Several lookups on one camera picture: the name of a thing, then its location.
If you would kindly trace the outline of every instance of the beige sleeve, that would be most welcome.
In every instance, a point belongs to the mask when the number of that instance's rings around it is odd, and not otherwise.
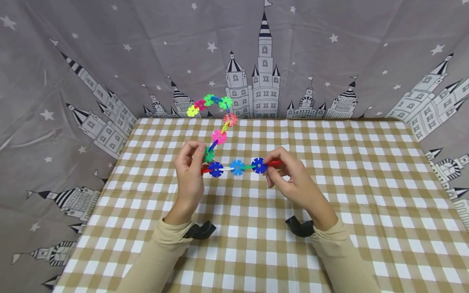
[[[183,238],[194,222],[168,225],[159,220],[149,242],[122,279],[116,293],[159,293],[174,265],[189,247],[191,238]]]
[[[314,228],[316,232],[310,239],[336,293],[381,292],[373,268],[362,260],[340,219],[325,232]]]

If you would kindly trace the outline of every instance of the green snowflake piece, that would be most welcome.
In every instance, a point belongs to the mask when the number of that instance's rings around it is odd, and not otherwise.
[[[205,147],[204,162],[210,163],[215,158],[215,152],[213,150],[208,151],[210,147]]]
[[[218,104],[220,106],[220,108],[222,108],[223,110],[226,110],[228,108],[231,107],[231,104],[233,103],[233,101],[231,100],[230,97],[224,97],[224,98],[221,98],[221,102]]]
[[[205,107],[210,107],[211,105],[213,105],[213,103],[215,103],[215,101],[211,99],[212,97],[214,97],[214,95],[212,95],[212,94],[208,94],[204,97],[204,101],[205,101],[204,106]]]

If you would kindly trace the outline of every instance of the checkered tablecloth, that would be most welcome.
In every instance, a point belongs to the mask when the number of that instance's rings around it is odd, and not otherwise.
[[[211,143],[221,120],[142,119],[54,292],[113,292],[155,222],[173,205],[183,142]],[[386,292],[469,292],[469,234],[402,122],[240,120],[215,148],[222,164],[283,146],[306,165]],[[262,175],[204,175],[194,216],[217,230],[192,241],[169,292],[330,292],[308,239],[285,220],[310,218]]]

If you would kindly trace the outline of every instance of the magenta snowflake piece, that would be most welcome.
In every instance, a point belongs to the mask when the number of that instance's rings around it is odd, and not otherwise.
[[[217,129],[215,130],[213,133],[212,133],[212,141],[216,141],[218,139],[218,143],[217,145],[219,144],[222,144],[222,143],[225,143],[225,141],[227,141],[228,139],[228,135],[226,133],[226,131],[222,134],[221,133],[221,129]]]

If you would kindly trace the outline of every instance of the blue snowflake piece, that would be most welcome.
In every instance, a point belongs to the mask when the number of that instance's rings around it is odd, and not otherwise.
[[[244,168],[244,163],[241,160],[234,160],[233,162],[231,162],[230,168],[234,168],[233,170],[231,170],[231,173],[233,173],[234,175],[242,175],[242,173],[244,172],[244,170],[242,169]]]
[[[252,161],[251,166],[253,166],[252,169],[257,174],[264,174],[267,171],[267,165],[264,164],[263,158],[255,158],[254,161]]]
[[[220,170],[223,169],[223,165],[219,162],[211,162],[208,168],[211,170],[209,171],[210,175],[215,178],[220,177],[223,174],[223,170]]]

